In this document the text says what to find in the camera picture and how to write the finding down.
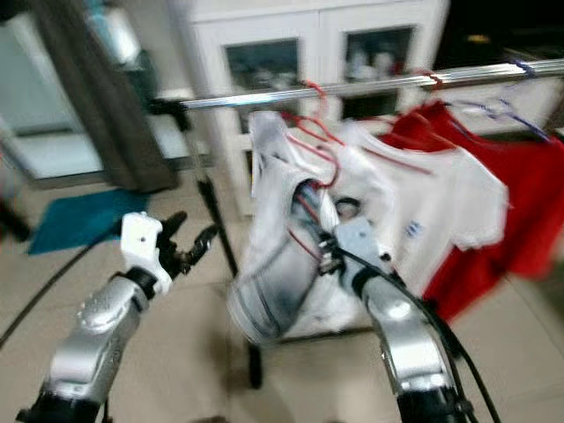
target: white shirt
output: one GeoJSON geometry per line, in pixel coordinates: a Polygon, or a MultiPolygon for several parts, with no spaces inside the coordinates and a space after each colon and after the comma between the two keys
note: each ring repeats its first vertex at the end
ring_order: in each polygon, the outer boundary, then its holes
{"type": "Polygon", "coordinates": [[[454,246],[478,248],[503,237],[508,189],[463,148],[399,150],[346,122],[338,137],[365,147],[375,173],[390,185],[391,210],[364,210],[376,241],[415,294],[425,292],[454,246]]]}

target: metal rail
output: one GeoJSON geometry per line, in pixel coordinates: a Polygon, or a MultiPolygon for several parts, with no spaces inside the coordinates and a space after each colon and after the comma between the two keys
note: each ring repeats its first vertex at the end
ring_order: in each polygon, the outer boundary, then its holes
{"type": "MultiPolygon", "coordinates": [[[[534,78],[564,77],[564,59],[524,62],[522,66],[503,63],[488,66],[474,66],[441,70],[434,76],[441,81],[441,88],[458,86],[493,84],[526,79],[534,74],[534,78]]],[[[353,84],[325,85],[327,95],[339,97],[359,97],[377,93],[390,93],[402,88],[432,87],[438,82],[428,76],[414,75],[396,77],[385,81],[360,82],[353,84]]],[[[175,100],[187,111],[207,108],[237,108],[251,104],[278,103],[280,101],[299,100],[317,97],[313,88],[298,88],[286,91],[253,92],[239,95],[222,95],[206,99],[175,100]]]]}

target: red t-shirt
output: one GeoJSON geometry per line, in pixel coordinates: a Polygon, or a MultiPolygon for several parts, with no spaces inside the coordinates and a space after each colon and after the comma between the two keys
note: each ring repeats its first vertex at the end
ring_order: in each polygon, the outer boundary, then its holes
{"type": "MultiPolygon", "coordinates": [[[[508,186],[509,205],[504,238],[482,249],[454,248],[435,273],[424,298],[433,300],[439,314],[450,319],[492,289],[507,271],[540,277],[550,268],[553,246],[564,222],[564,146],[538,142],[488,141],[471,134],[440,101],[412,112],[423,115],[434,132],[460,145],[508,186]]],[[[437,151],[448,148],[429,135],[428,125],[410,114],[401,116],[383,140],[396,147],[437,151]]]]}

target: clothes rack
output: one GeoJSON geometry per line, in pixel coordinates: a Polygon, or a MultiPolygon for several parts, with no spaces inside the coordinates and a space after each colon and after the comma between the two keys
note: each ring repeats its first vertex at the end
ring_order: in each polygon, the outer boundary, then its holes
{"type": "MultiPolygon", "coordinates": [[[[323,86],[323,90],[327,95],[332,96],[359,97],[377,93],[392,93],[403,88],[422,87],[426,89],[447,89],[460,86],[511,82],[526,78],[550,77],[564,77],[564,59],[456,68],[437,71],[430,75],[402,76],[384,81],[325,85],[323,86]]],[[[152,104],[152,113],[155,115],[171,115],[175,119],[180,132],[184,135],[190,155],[197,157],[197,148],[194,145],[194,141],[188,137],[189,125],[187,113],[190,111],[212,108],[238,108],[248,105],[315,98],[318,95],[318,92],[314,88],[297,88],[275,92],[222,95],[194,100],[157,99],[152,104]]],[[[237,264],[223,219],[221,218],[212,179],[205,172],[201,164],[198,163],[198,160],[194,160],[194,166],[196,168],[197,186],[200,195],[206,204],[213,222],[219,228],[219,236],[226,254],[226,259],[235,277],[237,274],[237,264]]],[[[350,331],[351,334],[358,332],[358,329],[350,331]]],[[[328,334],[328,337],[335,337],[335,334],[328,334]]],[[[261,353],[258,347],[254,345],[249,345],[249,379],[253,388],[260,388],[263,380],[261,353]]]]}

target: gray curtain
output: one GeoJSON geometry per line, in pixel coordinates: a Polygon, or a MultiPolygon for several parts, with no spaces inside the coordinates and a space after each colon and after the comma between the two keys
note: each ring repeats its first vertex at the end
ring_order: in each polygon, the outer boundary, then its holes
{"type": "Polygon", "coordinates": [[[108,181],[140,192],[175,187],[176,175],[160,152],[140,100],[86,24],[82,0],[28,3],[108,181]]]}

